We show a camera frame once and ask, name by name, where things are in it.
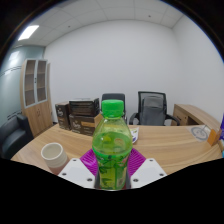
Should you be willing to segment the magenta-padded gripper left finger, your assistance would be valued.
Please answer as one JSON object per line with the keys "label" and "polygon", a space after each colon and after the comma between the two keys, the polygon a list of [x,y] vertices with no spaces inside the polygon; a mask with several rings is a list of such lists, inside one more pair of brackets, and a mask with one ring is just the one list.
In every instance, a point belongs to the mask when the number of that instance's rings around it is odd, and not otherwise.
{"label": "magenta-padded gripper left finger", "polygon": [[92,149],[80,158],[72,158],[59,177],[84,188],[93,189],[98,175],[98,164]]}

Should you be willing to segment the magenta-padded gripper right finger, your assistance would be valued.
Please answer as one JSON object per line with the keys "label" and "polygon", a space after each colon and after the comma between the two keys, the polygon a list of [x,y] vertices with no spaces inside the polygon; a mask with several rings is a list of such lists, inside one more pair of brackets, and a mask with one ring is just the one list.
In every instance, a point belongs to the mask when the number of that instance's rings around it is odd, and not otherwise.
{"label": "magenta-padded gripper right finger", "polygon": [[165,176],[166,172],[154,158],[145,158],[132,149],[127,165],[127,189],[141,188]]}

